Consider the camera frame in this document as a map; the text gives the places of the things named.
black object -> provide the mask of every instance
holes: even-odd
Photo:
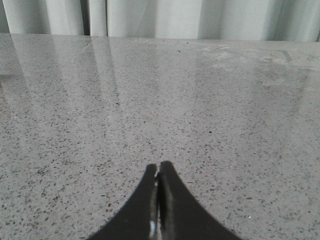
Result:
[[[88,240],[156,240],[158,206],[163,240],[241,240],[210,216],[169,161],[149,164],[126,204]]]

curtain fold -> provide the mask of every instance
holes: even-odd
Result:
[[[314,42],[320,0],[0,0],[0,32]]]

polished concrete floor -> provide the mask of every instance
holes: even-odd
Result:
[[[86,239],[172,161],[248,240],[320,234],[319,43],[0,34],[0,239]]]

black plastic tip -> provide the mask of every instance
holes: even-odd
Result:
[[[163,240],[241,240],[200,206],[171,162],[161,163],[158,184]]]
[[[155,240],[157,238],[157,186],[155,164],[146,166],[144,175],[129,200],[88,240]]]

pliers jaw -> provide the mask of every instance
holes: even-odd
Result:
[[[163,240],[241,240],[201,207],[171,162],[156,171],[147,165],[129,200],[88,240],[156,240],[158,207]]]

